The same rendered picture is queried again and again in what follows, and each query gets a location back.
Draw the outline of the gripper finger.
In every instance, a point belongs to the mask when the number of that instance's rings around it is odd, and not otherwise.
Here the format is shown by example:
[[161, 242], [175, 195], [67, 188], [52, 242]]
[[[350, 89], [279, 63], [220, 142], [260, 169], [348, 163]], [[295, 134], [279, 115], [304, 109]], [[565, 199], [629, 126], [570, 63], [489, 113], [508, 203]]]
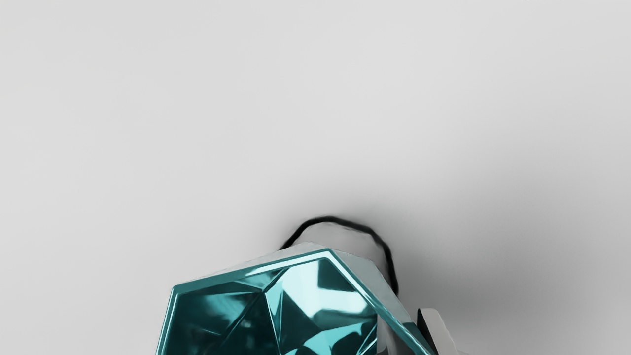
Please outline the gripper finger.
[[456, 348], [448, 328], [437, 310], [419, 308], [417, 327], [436, 355], [469, 355]]

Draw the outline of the teal faceted mug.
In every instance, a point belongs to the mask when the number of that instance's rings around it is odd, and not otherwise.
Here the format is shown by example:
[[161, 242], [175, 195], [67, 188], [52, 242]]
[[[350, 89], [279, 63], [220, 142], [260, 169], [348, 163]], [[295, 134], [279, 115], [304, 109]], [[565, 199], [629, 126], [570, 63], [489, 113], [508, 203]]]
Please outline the teal faceted mug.
[[399, 301], [389, 245], [338, 216], [172, 288], [155, 355], [439, 355]]

